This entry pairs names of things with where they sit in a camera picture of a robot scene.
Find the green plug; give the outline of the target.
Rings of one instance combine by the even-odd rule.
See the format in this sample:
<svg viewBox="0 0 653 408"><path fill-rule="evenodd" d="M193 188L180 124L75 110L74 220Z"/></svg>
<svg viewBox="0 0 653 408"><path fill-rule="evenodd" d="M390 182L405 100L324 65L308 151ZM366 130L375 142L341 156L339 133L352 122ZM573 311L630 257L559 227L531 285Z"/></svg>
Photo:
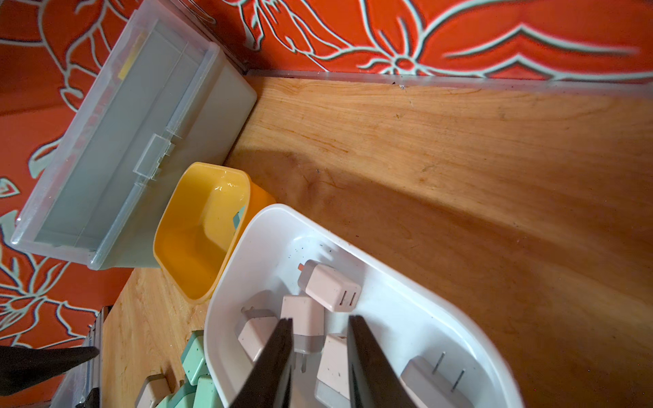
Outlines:
<svg viewBox="0 0 653 408"><path fill-rule="evenodd" d="M193 331L181 355L185 378L191 386L197 386L202 376L209 374L203 343L203 330Z"/></svg>
<svg viewBox="0 0 653 408"><path fill-rule="evenodd" d="M199 377L193 408L223 408L219 393L209 375Z"/></svg>
<svg viewBox="0 0 653 408"><path fill-rule="evenodd" d="M192 408L194 406L197 387L183 384L180 389L164 397L156 408Z"/></svg>
<svg viewBox="0 0 653 408"><path fill-rule="evenodd" d="M239 210L239 211L234 215L234 217L233 217L233 219L232 219L232 221L233 221L233 225L234 225L234 229L235 229L235 230L238 230L239 225L241 224L241 221L242 221L242 217L243 217L244 211L245 211L245 208L242 207L242 208L241 208L241 209L240 209L240 210Z"/></svg>

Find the white storage box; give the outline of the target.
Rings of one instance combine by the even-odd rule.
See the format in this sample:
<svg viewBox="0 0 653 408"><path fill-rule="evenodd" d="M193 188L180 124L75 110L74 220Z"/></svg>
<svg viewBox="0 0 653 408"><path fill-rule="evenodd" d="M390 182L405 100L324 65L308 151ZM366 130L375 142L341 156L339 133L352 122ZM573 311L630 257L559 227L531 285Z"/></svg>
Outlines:
<svg viewBox="0 0 653 408"><path fill-rule="evenodd" d="M396 373L423 356L476 407L521 407L514 374L486 333L443 297L282 204L241 235L207 310L204 345L219 397L231 404L253 364L236 336L244 309L279 313L299 293L299 265L323 262L362 286L363 316Z"/></svg>

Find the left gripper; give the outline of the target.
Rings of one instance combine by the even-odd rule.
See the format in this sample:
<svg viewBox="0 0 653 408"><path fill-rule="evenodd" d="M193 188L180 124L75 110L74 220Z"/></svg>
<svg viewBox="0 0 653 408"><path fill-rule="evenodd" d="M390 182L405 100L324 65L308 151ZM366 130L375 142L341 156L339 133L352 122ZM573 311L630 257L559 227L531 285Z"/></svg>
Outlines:
<svg viewBox="0 0 653 408"><path fill-rule="evenodd" d="M34 348L1 347L1 396L9 397L93 360L100 354L95 347Z"/></svg>

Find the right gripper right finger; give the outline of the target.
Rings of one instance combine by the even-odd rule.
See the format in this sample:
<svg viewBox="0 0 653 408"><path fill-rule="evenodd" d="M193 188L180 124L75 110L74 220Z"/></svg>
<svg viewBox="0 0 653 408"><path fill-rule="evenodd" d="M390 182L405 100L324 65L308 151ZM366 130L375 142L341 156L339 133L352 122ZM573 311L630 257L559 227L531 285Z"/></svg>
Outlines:
<svg viewBox="0 0 653 408"><path fill-rule="evenodd" d="M415 407L363 316L347 331L351 407Z"/></svg>

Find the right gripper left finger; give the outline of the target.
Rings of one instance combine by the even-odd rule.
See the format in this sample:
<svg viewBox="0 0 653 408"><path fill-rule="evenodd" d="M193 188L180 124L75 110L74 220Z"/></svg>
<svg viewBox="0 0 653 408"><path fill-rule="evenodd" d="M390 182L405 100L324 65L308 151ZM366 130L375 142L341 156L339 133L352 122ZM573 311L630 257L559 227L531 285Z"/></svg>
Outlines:
<svg viewBox="0 0 653 408"><path fill-rule="evenodd" d="M232 401L237 407L289 407L294 368L294 325L281 319L248 379Z"/></svg>

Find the pink plug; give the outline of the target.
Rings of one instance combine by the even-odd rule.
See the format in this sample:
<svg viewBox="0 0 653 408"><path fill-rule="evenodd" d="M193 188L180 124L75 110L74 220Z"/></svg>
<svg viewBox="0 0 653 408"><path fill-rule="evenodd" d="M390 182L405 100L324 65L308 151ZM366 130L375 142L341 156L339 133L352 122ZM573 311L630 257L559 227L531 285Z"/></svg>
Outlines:
<svg viewBox="0 0 653 408"><path fill-rule="evenodd" d="M357 306L362 286L330 265L310 259L298 265L302 292L332 313L350 313Z"/></svg>
<svg viewBox="0 0 653 408"><path fill-rule="evenodd" d="M321 353L325 343L325 309L310 296L286 295L281 317L292 320L294 351L301 372L306 373L308 356Z"/></svg>
<svg viewBox="0 0 653 408"><path fill-rule="evenodd" d="M457 389L466 370L462 369L455 382L439 372L445 356L443 352L433 366L421 356L409 360L400 376L404 389L416 407L473 408L474 404Z"/></svg>
<svg viewBox="0 0 653 408"><path fill-rule="evenodd" d="M350 408L347 338L326 336L316 376L315 397L326 407Z"/></svg>
<svg viewBox="0 0 653 408"><path fill-rule="evenodd" d="M270 309L243 307L236 322L236 338L254 364L277 326L277 315Z"/></svg>
<svg viewBox="0 0 653 408"><path fill-rule="evenodd" d="M163 374L149 375L143 382L135 408L153 408L171 394L168 381Z"/></svg>

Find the clear plastic lidded container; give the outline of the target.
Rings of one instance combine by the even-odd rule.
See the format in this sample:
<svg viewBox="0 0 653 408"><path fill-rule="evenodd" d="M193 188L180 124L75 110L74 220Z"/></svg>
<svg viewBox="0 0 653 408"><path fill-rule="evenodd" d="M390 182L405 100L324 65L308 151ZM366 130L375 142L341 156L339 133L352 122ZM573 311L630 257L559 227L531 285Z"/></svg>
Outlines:
<svg viewBox="0 0 653 408"><path fill-rule="evenodd" d="M192 163L221 164L257 95L167 1L146 1L16 221L12 248L92 270L153 268L158 224Z"/></svg>

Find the yellow storage box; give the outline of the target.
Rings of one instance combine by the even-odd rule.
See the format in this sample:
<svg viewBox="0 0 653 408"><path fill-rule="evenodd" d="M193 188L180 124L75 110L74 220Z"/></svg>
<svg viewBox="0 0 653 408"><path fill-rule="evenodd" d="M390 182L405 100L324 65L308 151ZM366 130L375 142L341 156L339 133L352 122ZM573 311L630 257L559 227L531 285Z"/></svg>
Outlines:
<svg viewBox="0 0 653 408"><path fill-rule="evenodd" d="M235 168L193 163L182 175L156 230L153 254L192 304L211 298L253 217L275 198ZM245 208L241 224L233 217Z"/></svg>

